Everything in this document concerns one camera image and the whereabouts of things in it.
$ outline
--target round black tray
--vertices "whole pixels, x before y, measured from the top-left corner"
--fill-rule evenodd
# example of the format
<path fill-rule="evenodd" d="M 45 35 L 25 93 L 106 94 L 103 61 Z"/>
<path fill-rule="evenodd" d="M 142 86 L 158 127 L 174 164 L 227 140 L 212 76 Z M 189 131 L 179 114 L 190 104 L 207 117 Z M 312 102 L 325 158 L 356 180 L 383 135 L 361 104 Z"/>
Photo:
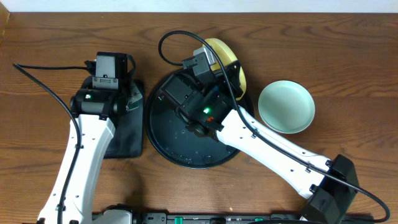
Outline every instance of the round black tray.
<path fill-rule="evenodd" d="M 170 162 L 194 169 L 218 166 L 236 156 L 239 150 L 234 147 L 226 146 L 212 138 L 199 138 L 186 130 L 185 124 L 165 101 L 156 100 L 155 92 L 170 75 L 155 86 L 144 109 L 145 129 L 155 149 Z M 254 116 L 248 94 L 245 94 L 238 103 Z"/>

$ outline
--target water droplet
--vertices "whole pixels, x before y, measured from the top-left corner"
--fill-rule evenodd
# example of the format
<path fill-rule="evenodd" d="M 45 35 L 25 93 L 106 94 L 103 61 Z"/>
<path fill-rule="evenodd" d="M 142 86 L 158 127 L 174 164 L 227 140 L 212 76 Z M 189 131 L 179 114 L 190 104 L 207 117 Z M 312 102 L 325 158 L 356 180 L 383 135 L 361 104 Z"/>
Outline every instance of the water droplet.
<path fill-rule="evenodd" d="M 231 153 L 235 150 L 235 148 L 232 148 L 231 146 L 226 146 L 226 147 L 225 147 L 225 150 L 226 150 L 226 152 L 227 152 L 228 154 L 231 154 Z"/>
<path fill-rule="evenodd" d="M 211 163 L 213 162 L 213 159 L 211 158 L 211 156 L 203 156 L 203 157 L 202 157 L 202 161 L 203 161 L 205 164 L 211 164 Z"/>

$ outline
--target black plate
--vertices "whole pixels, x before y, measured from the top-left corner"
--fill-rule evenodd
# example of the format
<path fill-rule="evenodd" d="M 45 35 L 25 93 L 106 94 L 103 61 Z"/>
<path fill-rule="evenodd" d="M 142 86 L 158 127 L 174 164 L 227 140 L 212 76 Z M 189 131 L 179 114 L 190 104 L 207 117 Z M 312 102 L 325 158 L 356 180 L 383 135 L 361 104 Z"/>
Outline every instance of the black plate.
<path fill-rule="evenodd" d="M 218 166 L 236 156 L 239 150 L 234 147 L 212 138 L 199 138 L 186 130 L 174 111 L 164 101 L 155 98 L 155 92 L 169 76 L 155 86 L 144 109 L 145 129 L 155 149 L 170 162 L 195 169 Z M 248 94 L 239 100 L 239 104 L 254 116 Z"/>
<path fill-rule="evenodd" d="M 142 154 L 144 83 L 134 80 L 142 98 L 138 108 L 127 112 L 119 120 L 113 121 L 116 126 L 114 136 L 105 152 L 104 159 L 135 158 Z"/>

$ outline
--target wooden table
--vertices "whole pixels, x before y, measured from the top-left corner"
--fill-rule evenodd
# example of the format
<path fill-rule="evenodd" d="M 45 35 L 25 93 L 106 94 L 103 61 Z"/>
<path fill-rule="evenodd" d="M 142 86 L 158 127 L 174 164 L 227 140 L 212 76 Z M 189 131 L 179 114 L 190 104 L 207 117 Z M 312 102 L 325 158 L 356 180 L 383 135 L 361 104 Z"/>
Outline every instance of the wooden table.
<path fill-rule="evenodd" d="M 316 116 L 287 136 L 310 151 L 356 164 L 362 187 L 385 201 L 398 222 L 398 15 L 396 14 L 152 14 L 12 13 L 0 45 L 0 222 L 35 222 L 60 168 L 69 119 L 48 93 L 13 68 L 83 65 L 97 51 L 125 52 L 137 62 L 146 93 L 175 70 L 158 55 L 170 30 L 226 42 L 241 62 L 257 113 L 261 90 L 276 80 L 300 83 L 313 95 Z M 192 55 L 189 37 L 167 40 L 172 60 Z M 31 74 L 69 102 L 84 71 Z M 207 170 L 164 159 L 144 138 L 140 158 L 103 162 L 94 211 L 126 203 L 138 211 L 271 213 L 299 211 L 295 190 L 239 153 Z M 351 213 L 382 217 L 358 195 Z"/>

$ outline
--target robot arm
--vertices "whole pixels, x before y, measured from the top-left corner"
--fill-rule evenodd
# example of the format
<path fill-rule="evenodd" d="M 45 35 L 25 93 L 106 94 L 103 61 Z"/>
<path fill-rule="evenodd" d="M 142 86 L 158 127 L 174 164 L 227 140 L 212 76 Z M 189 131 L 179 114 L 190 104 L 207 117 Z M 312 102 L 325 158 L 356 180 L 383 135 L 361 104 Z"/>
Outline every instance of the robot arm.
<path fill-rule="evenodd" d="M 329 160 L 328 158 L 307 151 L 291 143 L 256 121 L 244 108 L 240 107 L 240 110 L 252 127 L 257 129 L 259 133 L 268 140 L 272 141 L 283 150 L 294 154 L 324 171 L 329 170 L 329 167 L 326 166 L 326 162 Z M 222 125 L 224 126 L 223 130 L 217 131 L 217 137 L 222 143 L 245 152 L 270 168 L 286 180 L 303 198 L 310 198 L 312 195 L 310 187 L 313 184 L 318 186 L 321 183 L 323 175 L 317 172 L 311 172 L 305 166 L 291 160 L 255 137 L 252 132 L 245 127 L 236 110 L 231 110 L 231 112 L 229 112 L 227 117 L 223 120 Z"/>
<path fill-rule="evenodd" d="M 244 151 L 280 175 L 307 199 L 302 210 L 305 219 L 339 223 L 353 201 L 356 191 L 306 165 L 299 164 L 281 152 L 293 155 L 336 179 L 359 185 L 354 164 L 342 155 L 331 161 L 325 156 L 291 143 L 257 122 L 243 108 L 239 108 L 243 114 L 241 118 L 234 108 L 231 93 L 224 84 L 227 82 L 225 77 L 228 77 L 233 95 L 243 94 L 239 85 L 239 62 L 234 61 L 226 65 L 225 74 L 222 72 L 220 75 L 219 70 L 211 70 L 211 60 L 205 60 L 206 58 L 209 59 L 208 55 L 199 51 L 194 52 L 193 57 L 182 61 L 183 69 L 171 74 L 159 88 L 159 100 L 165 99 L 186 124 L 186 128 L 198 137 L 210 137 Z M 255 136 L 242 119 L 257 130 L 258 136 L 261 135 L 279 150 Z"/>
<path fill-rule="evenodd" d="M 127 61 L 134 68 L 127 72 Z M 67 174 L 75 156 L 77 136 L 73 122 L 70 122 L 70 135 L 67 150 L 52 193 L 40 212 L 37 223 L 57 223 L 58 209 L 63 209 L 62 223 L 114 223 L 130 224 L 132 212 L 113 208 L 102 217 L 92 220 L 93 199 L 98 174 L 104 154 L 111 142 L 118 118 L 133 110 L 134 104 L 142 95 L 134 87 L 131 79 L 135 63 L 130 55 L 98 52 L 96 62 L 86 62 L 91 70 L 76 95 L 71 99 L 71 112 L 81 133 L 81 147 L 75 158 L 72 175 L 67 186 L 64 206 L 60 208 L 60 196 Z"/>
<path fill-rule="evenodd" d="M 100 173 L 106 148 L 113 138 L 115 127 L 110 119 L 104 121 L 99 119 L 98 115 L 81 114 L 76 118 L 76 121 L 82 133 L 81 144 L 83 147 L 77 157 L 68 186 L 62 223 L 70 223 L 71 220 L 75 220 L 78 223 L 91 223 L 94 191 L 98 174 Z M 75 153 L 75 146 L 76 132 L 71 122 L 68 146 L 57 181 L 39 215 L 39 220 L 44 219 L 45 223 L 57 222 L 58 212 L 56 208 Z"/>

